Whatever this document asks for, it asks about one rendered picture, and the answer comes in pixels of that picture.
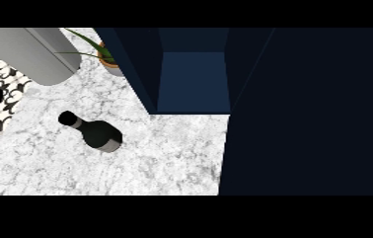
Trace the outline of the grey rounded appliance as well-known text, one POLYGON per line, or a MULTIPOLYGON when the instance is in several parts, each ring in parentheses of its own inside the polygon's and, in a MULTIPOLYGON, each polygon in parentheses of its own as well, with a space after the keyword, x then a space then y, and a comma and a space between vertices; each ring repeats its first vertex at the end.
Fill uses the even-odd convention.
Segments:
POLYGON ((0 60, 54 86, 80 69, 82 56, 59 28, 0 28, 0 60))

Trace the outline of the potted green plant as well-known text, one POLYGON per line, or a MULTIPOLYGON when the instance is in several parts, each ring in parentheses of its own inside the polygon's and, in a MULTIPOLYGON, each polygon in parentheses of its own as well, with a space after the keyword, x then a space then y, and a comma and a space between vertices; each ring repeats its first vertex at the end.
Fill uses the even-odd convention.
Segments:
POLYGON ((108 73, 117 77, 123 77, 124 73, 120 69, 120 65, 117 63, 117 60, 115 60, 111 52, 110 52, 110 49, 105 46, 105 43, 96 42, 87 36, 85 36, 83 34, 76 32, 73 29, 65 29, 65 30, 70 31, 76 36, 79 36, 95 49, 95 53, 79 52, 77 54, 96 58, 102 64, 104 68, 107 69, 108 73))

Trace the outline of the dark blue cabinet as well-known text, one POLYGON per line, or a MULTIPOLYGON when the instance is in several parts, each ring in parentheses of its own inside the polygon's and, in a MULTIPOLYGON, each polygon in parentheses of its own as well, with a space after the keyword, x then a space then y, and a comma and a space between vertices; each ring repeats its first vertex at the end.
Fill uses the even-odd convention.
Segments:
POLYGON ((152 115, 229 115, 272 28, 99 28, 152 115))

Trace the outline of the dark green wine bottle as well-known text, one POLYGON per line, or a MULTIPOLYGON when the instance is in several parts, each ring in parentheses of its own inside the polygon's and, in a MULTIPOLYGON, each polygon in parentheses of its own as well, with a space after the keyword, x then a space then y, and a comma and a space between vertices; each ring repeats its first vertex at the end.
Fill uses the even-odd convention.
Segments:
POLYGON ((114 152, 123 144, 123 133, 104 120, 86 121, 71 111, 59 115, 59 123, 82 132, 86 144, 99 151, 114 152))

